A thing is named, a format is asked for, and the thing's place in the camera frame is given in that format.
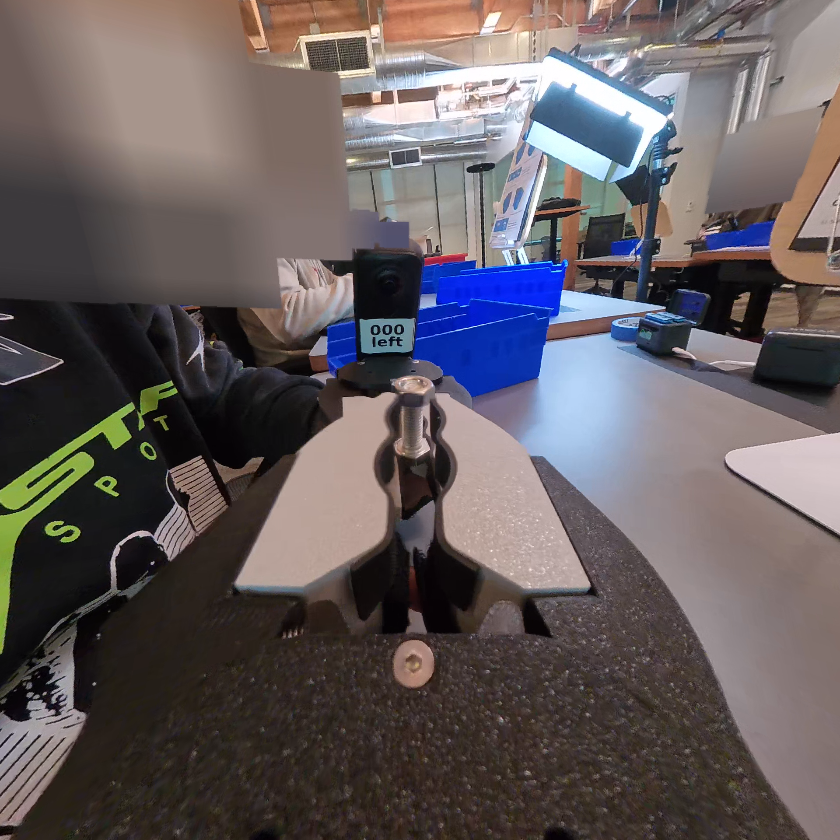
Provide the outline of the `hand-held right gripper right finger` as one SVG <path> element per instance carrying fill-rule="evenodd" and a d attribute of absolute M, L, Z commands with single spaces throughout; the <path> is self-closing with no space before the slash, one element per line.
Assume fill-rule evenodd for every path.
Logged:
<path fill-rule="evenodd" d="M 450 395 L 435 397 L 430 414 L 439 495 L 428 560 L 455 617 L 589 592 L 527 449 Z"/>

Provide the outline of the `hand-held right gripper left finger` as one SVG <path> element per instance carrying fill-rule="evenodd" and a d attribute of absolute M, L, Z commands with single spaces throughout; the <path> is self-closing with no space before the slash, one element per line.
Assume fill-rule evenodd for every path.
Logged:
<path fill-rule="evenodd" d="M 341 614 L 380 614 L 391 588 L 399 479 L 391 393 L 346 397 L 342 416 L 306 443 L 234 582 Z"/>

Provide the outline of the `steel hex bolt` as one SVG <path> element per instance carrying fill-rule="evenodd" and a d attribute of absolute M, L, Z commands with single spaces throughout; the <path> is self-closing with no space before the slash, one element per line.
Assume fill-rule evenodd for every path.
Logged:
<path fill-rule="evenodd" d="M 408 466 L 415 466 L 431 453 L 426 427 L 435 386 L 426 376 L 411 373 L 392 380 L 392 390 L 398 412 L 395 455 Z"/>

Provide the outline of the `blue divided plastic bin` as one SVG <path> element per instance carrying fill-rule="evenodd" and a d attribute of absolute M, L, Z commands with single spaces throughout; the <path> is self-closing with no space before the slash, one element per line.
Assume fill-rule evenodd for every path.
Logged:
<path fill-rule="evenodd" d="M 391 381 L 421 375 L 439 382 L 451 376 L 471 396 L 494 392 L 539 376 L 551 310 L 529 304 L 474 299 L 421 309 L 416 316 L 413 355 L 386 347 L 388 336 L 366 341 L 374 354 L 357 364 L 356 326 L 347 321 L 327 332 L 327 362 L 332 375 L 346 365 L 356 368 L 362 386 L 368 381 L 390 389 Z"/>

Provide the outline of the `standing banner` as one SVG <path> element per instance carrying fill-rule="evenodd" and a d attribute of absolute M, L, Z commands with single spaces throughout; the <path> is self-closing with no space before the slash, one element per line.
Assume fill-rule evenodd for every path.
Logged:
<path fill-rule="evenodd" d="M 492 249 L 517 250 L 524 245 L 540 204 L 547 166 L 545 153 L 525 140 L 518 142 L 491 229 Z"/>

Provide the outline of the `wood-edged grey board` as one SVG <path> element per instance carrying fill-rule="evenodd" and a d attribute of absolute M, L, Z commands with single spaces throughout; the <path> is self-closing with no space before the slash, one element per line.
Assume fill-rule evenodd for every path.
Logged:
<path fill-rule="evenodd" d="M 560 312 L 549 320 L 547 341 L 609 333 L 615 320 L 635 318 L 629 301 L 564 290 Z"/>

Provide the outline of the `small black and blue device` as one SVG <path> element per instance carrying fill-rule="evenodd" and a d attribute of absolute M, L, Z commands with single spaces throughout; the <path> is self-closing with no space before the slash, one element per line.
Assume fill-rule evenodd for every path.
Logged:
<path fill-rule="evenodd" d="M 677 289 L 666 310 L 650 312 L 639 320 L 636 346 L 654 355 L 686 350 L 691 331 L 703 322 L 710 303 L 705 292 Z"/>

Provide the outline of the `black hoodie with green print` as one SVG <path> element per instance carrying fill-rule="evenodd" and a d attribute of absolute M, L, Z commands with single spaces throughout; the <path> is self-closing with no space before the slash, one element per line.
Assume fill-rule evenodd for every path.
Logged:
<path fill-rule="evenodd" d="M 2 300 L 2 682 L 226 510 L 177 387 L 225 369 L 179 307 Z"/>

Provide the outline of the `studio light panel on stand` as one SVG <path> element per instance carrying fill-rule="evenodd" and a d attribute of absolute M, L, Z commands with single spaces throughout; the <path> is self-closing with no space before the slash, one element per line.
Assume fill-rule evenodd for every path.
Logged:
<path fill-rule="evenodd" d="M 648 299 L 655 229 L 663 187 L 675 169 L 667 159 L 680 152 L 671 105 L 593 68 L 575 53 L 551 48 L 541 64 L 524 139 L 538 150 L 602 182 L 647 166 L 646 216 L 642 230 L 636 301 Z"/>

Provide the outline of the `wooden office desk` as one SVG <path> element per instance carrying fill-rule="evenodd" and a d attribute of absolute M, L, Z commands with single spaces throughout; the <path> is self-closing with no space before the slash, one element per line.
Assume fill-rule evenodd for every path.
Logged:
<path fill-rule="evenodd" d="M 786 282 L 771 261 L 768 245 L 704 250 L 687 257 L 656 255 L 644 302 L 663 302 L 679 288 L 710 297 L 700 328 L 759 342 L 773 292 Z"/>

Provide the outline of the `sign board on white stand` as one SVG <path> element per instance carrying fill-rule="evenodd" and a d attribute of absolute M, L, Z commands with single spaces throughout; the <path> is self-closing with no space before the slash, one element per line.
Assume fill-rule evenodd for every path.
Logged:
<path fill-rule="evenodd" d="M 837 106 L 835 97 L 771 235 L 773 266 L 800 285 L 838 287 Z M 736 476 L 839 533 L 839 434 L 735 449 L 725 463 Z"/>

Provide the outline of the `dark grey box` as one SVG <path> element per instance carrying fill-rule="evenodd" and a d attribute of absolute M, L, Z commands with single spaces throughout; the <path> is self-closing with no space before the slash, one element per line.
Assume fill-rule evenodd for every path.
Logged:
<path fill-rule="evenodd" d="M 817 388 L 839 383 L 839 333 L 814 329 L 772 329 L 762 341 L 752 377 Z"/>

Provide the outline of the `black and white printed trousers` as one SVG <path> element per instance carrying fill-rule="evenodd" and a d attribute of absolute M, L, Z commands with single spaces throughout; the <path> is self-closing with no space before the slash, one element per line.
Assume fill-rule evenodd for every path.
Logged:
<path fill-rule="evenodd" d="M 67 626 L 2 687 L 1 834 L 13 835 L 54 780 L 88 719 L 102 629 Z"/>

